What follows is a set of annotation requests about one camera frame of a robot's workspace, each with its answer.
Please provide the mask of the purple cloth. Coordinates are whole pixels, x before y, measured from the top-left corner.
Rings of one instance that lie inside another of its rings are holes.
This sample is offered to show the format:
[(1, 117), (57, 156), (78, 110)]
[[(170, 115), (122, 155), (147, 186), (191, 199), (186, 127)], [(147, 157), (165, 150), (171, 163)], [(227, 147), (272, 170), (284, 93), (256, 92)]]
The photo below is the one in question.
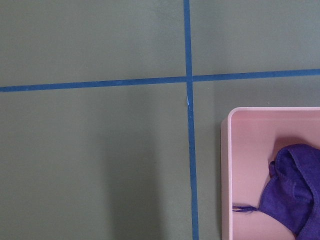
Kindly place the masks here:
[(259, 206), (233, 212), (262, 212), (288, 228), (297, 240), (320, 238), (320, 151), (308, 144), (283, 147), (269, 164), (270, 180)]

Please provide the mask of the pink plastic tray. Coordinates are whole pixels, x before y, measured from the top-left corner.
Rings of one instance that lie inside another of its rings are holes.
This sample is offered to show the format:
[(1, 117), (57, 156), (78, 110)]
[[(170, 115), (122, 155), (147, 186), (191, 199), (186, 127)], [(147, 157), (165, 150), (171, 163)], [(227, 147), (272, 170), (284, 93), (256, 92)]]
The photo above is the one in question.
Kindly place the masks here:
[(320, 146), (318, 107), (237, 107), (221, 123), (221, 230), (224, 240), (292, 240), (284, 225), (258, 207), (269, 164), (285, 146)]

